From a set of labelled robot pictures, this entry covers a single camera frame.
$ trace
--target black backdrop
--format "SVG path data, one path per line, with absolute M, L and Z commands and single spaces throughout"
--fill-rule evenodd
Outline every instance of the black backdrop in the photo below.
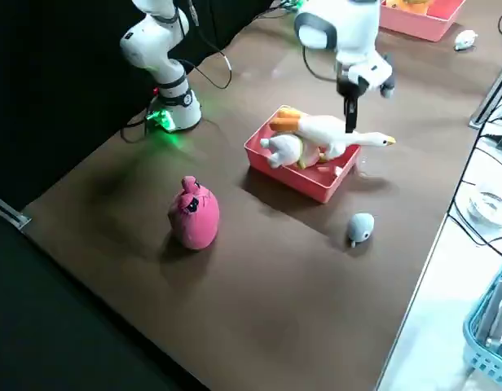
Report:
M 175 0 L 186 10 L 186 0 Z M 203 33 L 226 46 L 271 0 L 195 0 Z M 0 2 L 0 197 L 16 209 L 40 196 L 142 110 L 152 80 L 119 39 L 142 14 L 130 0 Z M 193 29 L 171 56 L 199 64 L 212 50 Z

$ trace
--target brown table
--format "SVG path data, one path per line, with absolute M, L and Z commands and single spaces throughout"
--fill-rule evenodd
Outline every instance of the brown table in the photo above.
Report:
M 244 141 L 281 104 L 342 108 L 334 85 L 305 70 L 292 22 L 261 20 L 227 50 L 230 88 L 191 76 L 206 121 L 142 143 L 111 138 L 27 208 L 27 234 L 213 390 L 372 389 L 473 143 L 469 115 L 502 65 L 501 11 L 502 0 L 466 4 L 460 22 L 480 35 L 471 53 L 451 47 L 460 26 L 439 44 L 380 34 L 397 92 L 364 96 L 359 130 L 398 143 L 365 151 L 376 177 L 351 174 L 329 204 L 249 170 Z M 331 55 L 310 54 L 331 71 Z M 217 56 L 202 68 L 226 77 Z M 222 210 L 201 253 L 169 238 L 186 174 Z M 375 235 L 351 250 L 345 225 L 360 211 L 376 217 Z

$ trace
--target blue plastic basket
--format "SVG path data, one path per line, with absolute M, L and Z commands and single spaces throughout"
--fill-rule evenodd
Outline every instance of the blue plastic basket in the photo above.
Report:
M 479 323 L 501 276 L 502 268 L 463 324 L 463 335 L 467 343 L 463 359 L 476 371 L 484 373 L 502 387 L 502 357 L 494 354 L 476 340 Z

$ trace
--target gray seal toy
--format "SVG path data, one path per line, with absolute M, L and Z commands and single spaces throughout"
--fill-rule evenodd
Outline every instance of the gray seal toy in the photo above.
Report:
M 370 213 L 356 213 L 347 224 L 350 246 L 354 248 L 357 243 L 370 238 L 372 230 L 374 230 L 374 217 Z

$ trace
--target pink angry bird plush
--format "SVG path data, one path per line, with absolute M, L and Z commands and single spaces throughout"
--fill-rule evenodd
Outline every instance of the pink angry bird plush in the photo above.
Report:
M 183 191 L 175 197 L 168 218 L 175 237 L 184 247 L 201 250 L 213 242 L 218 232 L 217 199 L 195 177 L 184 177 Z

